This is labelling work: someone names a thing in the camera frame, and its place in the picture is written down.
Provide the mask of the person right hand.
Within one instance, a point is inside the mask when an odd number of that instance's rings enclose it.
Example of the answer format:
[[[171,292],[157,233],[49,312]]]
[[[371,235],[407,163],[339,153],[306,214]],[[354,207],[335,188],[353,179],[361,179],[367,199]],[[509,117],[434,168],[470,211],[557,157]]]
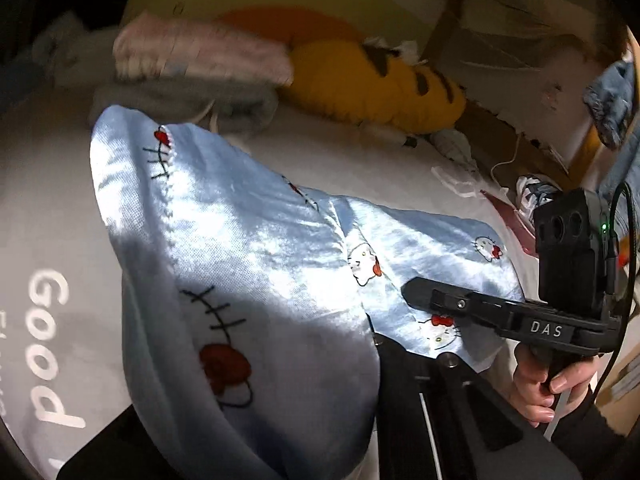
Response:
[[[599,367],[598,358],[587,358],[550,376],[549,367],[526,344],[520,342],[514,356],[518,365],[512,376],[508,401],[533,427],[552,422],[555,397],[564,392],[570,395],[562,414],[575,411],[585,400]]]

